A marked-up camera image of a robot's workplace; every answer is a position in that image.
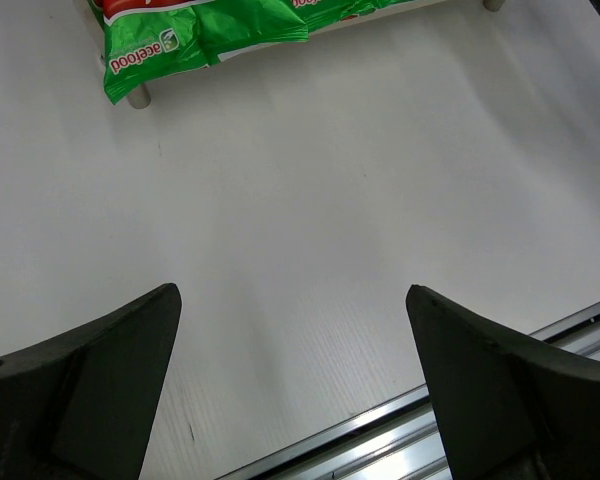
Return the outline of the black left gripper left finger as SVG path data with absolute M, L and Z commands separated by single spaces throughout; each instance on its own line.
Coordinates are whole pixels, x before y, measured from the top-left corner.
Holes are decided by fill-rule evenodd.
M 136 479 L 182 299 L 163 284 L 0 356 L 0 479 Z

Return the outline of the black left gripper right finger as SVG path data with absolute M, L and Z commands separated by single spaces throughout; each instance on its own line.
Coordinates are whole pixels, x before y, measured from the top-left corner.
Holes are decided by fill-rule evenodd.
M 600 361 L 413 285 L 406 310 L 455 479 L 600 479 Z

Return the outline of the green Chuba bag sideways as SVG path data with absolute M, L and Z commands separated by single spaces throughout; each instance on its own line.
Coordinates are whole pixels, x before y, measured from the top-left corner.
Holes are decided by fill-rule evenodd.
M 332 25 L 376 13 L 388 13 L 409 0 L 284 0 L 308 27 L 310 34 Z

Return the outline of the green Chuba bag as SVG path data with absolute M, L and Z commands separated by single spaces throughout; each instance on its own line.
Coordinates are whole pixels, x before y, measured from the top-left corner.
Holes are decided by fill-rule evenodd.
M 90 1 L 104 34 L 103 87 L 116 104 L 141 84 L 211 67 L 267 43 L 303 42 L 307 23 L 284 1 Z

